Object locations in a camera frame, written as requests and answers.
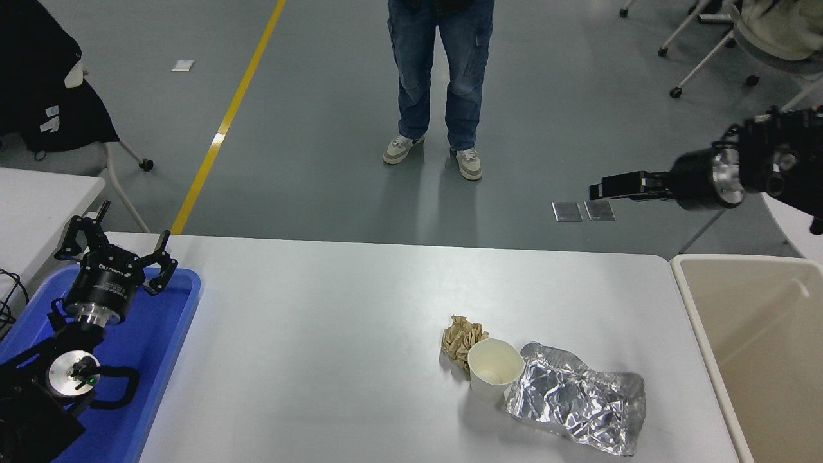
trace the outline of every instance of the paper cup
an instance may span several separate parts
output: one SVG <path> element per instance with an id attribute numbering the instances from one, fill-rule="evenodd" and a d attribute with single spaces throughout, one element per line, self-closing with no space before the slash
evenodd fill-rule
<path id="1" fill-rule="evenodd" d="M 499 339 L 483 339 L 468 351 L 472 392 L 484 402 L 498 400 L 525 367 L 517 349 Z"/>

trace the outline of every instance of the yellow floor line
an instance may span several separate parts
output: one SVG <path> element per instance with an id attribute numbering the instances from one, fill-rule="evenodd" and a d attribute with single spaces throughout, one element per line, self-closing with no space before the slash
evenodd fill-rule
<path id="1" fill-rule="evenodd" d="M 260 64 L 260 58 L 263 56 L 263 52 L 266 51 L 266 45 L 272 37 L 274 26 L 277 25 L 277 20 L 280 19 L 280 13 L 283 11 L 284 5 L 286 5 L 286 0 L 277 0 L 277 5 L 274 7 L 272 16 L 268 19 L 268 24 L 266 24 L 266 30 L 263 31 L 263 36 L 260 37 L 258 46 L 254 50 L 251 61 L 249 61 L 249 66 L 246 68 L 245 74 L 243 74 L 243 79 L 240 80 L 240 85 L 237 86 L 235 97 L 231 99 L 229 109 L 226 110 L 226 115 L 223 116 L 223 122 L 220 123 L 220 128 L 214 135 L 212 145 L 208 148 L 208 152 L 206 152 L 206 158 L 203 159 L 198 174 L 194 177 L 194 182 L 192 182 L 192 186 L 188 189 L 188 194 L 186 194 L 186 199 L 183 201 L 183 206 L 181 206 L 179 212 L 177 212 L 177 218 L 174 220 L 174 225 L 171 226 L 171 233 L 173 235 L 182 234 L 183 229 L 186 227 L 188 216 L 192 213 L 194 203 L 197 202 L 203 184 L 206 183 L 206 178 L 212 170 L 212 165 L 217 158 L 217 153 L 220 152 L 220 147 L 223 145 L 226 134 L 229 132 L 231 122 L 235 119 L 237 109 L 240 108 L 240 103 L 243 102 L 243 97 L 249 89 L 249 83 L 252 81 L 252 77 L 254 77 L 254 72 L 257 71 L 257 66 Z"/>

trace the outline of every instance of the trash bin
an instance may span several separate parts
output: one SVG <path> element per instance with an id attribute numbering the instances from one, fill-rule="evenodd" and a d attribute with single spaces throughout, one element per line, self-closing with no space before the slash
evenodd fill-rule
<path id="1" fill-rule="evenodd" d="M 755 255 L 671 264 L 740 461 L 819 461 L 823 266 Z"/>

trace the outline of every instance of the aluminum foil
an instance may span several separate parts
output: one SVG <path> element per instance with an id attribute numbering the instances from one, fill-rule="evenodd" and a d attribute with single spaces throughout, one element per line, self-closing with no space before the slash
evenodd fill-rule
<path id="1" fill-rule="evenodd" d="M 571 352 L 529 343 L 505 408 L 516 419 L 613 455 L 631 456 L 646 417 L 643 377 L 590 370 Z"/>

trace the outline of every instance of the sneaker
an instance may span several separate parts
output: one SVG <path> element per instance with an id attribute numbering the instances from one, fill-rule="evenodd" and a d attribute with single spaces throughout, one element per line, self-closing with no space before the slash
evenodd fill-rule
<path id="1" fill-rule="evenodd" d="M 460 174 L 466 180 L 479 180 L 483 175 L 480 168 L 480 153 L 474 147 L 457 151 L 450 148 L 452 156 L 457 159 L 458 166 L 460 166 Z"/>
<path id="2" fill-rule="evenodd" d="M 383 153 L 383 162 L 386 164 L 398 164 L 402 162 L 403 159 L 406 159 L 406 156 L 408 156 L 412 148 L 423 143 L 423 140 L 425 140 L 425 135 L 415 140 L 398 135 L 388 144 L 386 152 Z"/>

